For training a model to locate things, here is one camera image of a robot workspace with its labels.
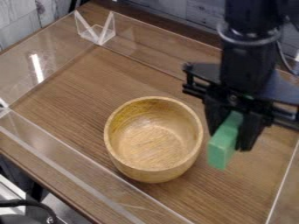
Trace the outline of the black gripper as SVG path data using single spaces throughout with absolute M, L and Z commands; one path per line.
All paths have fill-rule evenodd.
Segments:
M 220 63 L 182 65 L 181 91 L 201 99 L 209 134 L 213 135 L 230 112 L 242 115 L 237 148 L 250 151 L 265 127 L 276 124 L 299 130 L 299 85 L 276 71 L 281 48 L 264 45 L 222 45 Z

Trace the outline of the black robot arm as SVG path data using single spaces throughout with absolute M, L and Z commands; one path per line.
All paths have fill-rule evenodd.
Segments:
M 240 113 L 233 148 L 249 151 L 265 127 L 299 130 L 299 84 L 284 79 L 276 62 L 285 23 L 299 20 L 299 0 L 226 0 L 220 63 L 182 65 L 181 91 L 201 99 L 214 134 L 229 114 Z

